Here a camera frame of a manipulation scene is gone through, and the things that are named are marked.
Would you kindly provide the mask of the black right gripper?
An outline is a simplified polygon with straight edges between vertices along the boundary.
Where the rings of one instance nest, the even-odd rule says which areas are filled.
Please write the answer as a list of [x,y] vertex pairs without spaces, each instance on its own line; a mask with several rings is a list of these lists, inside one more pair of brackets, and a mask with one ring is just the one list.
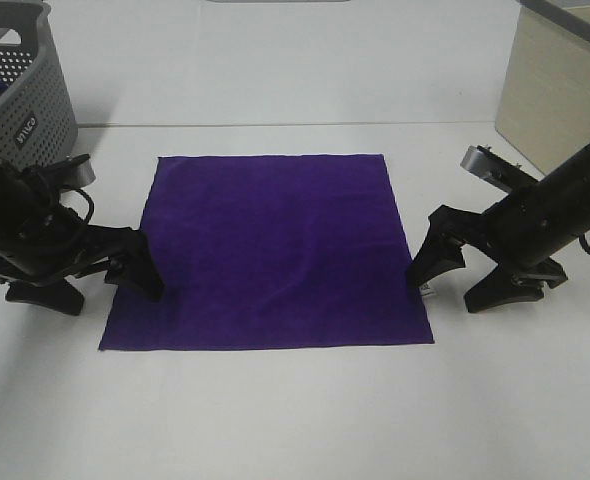
[[575,238],[575,176],[553,172],[518,189],[482,213],[446,205],[429,216],[429,230],[406,271],[419,287],[465,267],[462,247],[470,245],[496,266],[464,295],[469,313],[544,297],[568,280],[552,255]]

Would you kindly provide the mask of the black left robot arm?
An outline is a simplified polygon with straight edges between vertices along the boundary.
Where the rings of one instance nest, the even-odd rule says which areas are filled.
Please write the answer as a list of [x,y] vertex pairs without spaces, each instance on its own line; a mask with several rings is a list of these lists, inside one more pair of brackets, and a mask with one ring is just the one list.
[[0,158],[0,284],[5,299],[76,316],[84,296],[69,278],[96,273],[157,302],[164,282],[146,234],[91,222],[95,204],[78,183],[87,154],[18,169]]

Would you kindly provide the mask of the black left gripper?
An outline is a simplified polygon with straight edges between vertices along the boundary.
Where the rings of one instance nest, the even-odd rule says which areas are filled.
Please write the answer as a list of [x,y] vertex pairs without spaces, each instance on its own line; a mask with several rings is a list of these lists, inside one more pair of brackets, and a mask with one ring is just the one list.
[[92,197],[73,188],[86,214],[60,202],[58,188],[0,184],[0,283],[5,300],[79,315],[84,296],[66,279],[105,272],[104,282],[159,302],[164,282],[143,232],[91,223]]

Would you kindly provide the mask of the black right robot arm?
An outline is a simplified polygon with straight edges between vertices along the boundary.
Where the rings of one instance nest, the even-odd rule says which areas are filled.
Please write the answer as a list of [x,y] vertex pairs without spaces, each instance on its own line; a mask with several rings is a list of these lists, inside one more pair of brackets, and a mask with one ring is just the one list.
[[571,242],[590,256],[590,142],[540,180],[483,146],[470,147],[461,165],[506,195],[481,213],[446,205],[432,212],[406,271],[409,284],[464,267],[462,249],[470,245],[496,264],[464,295],[467,310],[478,313],[539,301],[545,287],[566,282],[552,256]]

